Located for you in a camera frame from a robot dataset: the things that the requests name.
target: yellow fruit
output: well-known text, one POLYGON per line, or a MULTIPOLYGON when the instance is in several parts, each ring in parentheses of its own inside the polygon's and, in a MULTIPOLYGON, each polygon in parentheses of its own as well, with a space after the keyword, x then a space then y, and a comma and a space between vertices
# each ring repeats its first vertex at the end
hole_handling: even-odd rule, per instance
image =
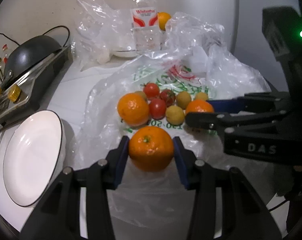
POLYGON ((201 99, 201 100, 206 101, 206 100, 209 99, 209 97, 208 97, 208 94, 207 94, 207 93, 199 92, 199 93, 197 93, 197 94, 195 95, 194 100, 197 100, 197 99, 201 99))
POLYGON ((183 110, 187 108, 188 104, 192 101, 191 96, 188 92, 183 91, 177 95, 177 105, 180 106, 183 110))
POLYGON ((158 22, 161 30, 165 31, 165 25, 168 20, 171 19, 171 15, 165 12, 158 13, 158 22))
POLYGON ((143 97, 143 99, 147 102, 148 99, 147 99, 147 95, 145 94, 145 92, 143 91, 135 91, 136 94, 140 95, 143 97))
POLYGON ((165 111, 167 121, 173 125, 180 125, 184 122, 184 112, 181 107, 169 106, 165 111))

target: bottle cap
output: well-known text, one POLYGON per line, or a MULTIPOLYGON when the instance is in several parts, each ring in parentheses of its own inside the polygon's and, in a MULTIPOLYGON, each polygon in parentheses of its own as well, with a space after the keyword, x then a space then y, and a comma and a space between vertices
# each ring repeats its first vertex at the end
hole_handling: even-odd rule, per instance
POLYGON ((21 93, 21 88, 17 84, 14 84, 8 93, 8 99, 10 99, 13 103, 18 100, 19 95, 21 93))

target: bottle label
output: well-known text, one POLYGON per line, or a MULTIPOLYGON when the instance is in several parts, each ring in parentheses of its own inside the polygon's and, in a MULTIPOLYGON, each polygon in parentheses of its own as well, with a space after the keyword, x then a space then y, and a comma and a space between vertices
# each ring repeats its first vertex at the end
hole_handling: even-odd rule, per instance
POLYGON ((134 28, 156 26, 158 24, 158 13, 154 7, 131 9, 134 28))

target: stove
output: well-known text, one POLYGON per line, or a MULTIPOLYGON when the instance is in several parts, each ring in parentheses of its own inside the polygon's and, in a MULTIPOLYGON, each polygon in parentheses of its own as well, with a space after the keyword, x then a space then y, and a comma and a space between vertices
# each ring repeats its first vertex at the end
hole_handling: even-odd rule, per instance
POLYGON ((36 112, 49 85, 58 75, 65 62, 70 59, 70 46, 50 54, 21 76, 0 96, 0 125, 3 129, 27 118, 36 112), (13 86, 21 89, 19 100, 9 100, 13 86))

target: white plastic bag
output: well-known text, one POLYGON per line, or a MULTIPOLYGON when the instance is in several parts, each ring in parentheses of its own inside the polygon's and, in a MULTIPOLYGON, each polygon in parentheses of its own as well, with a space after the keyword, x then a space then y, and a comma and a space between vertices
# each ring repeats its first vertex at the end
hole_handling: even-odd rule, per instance
MULTIPOLYGON (((161 90, 187 90, 193 95, 207 89, 180 64, 189 53, 188 49, 177 49, 140 56, 98 82, 88 96, 81 131, 67 155, 68 165, 75 169, 88 167, 116 148, 123 135, 132 137, 136 130, 121 122, 116 106, 121 96, 141 90, 142 84, 156 82, 161 90)), ((185 148, 213 167, 237 166, 249 179, 254 178, 254 186, 263 185, 260 192, 269 190, 264 174, 269 174, 265 171, 270 164, 225 155, 215 133, 194 131, 185 124, 172 126, 165 119, 151 120, 149 125, 165 129, 171 137, 179 136, 185 148)), ((190 217, 194 192, 186 191, 180 183, 174 160, 164 171, 146 173, 128 159, 122 183, 108 192, 108 200, 111 216, 136 226, 157 228, 190 217)))
POLYGON ((75 58, 81 67, 96 66, 110 60, 113 53, 135 51, 130 10, 113 10, 104 0, 77 0, 82 11, 75 21, 72 42, 75 58))

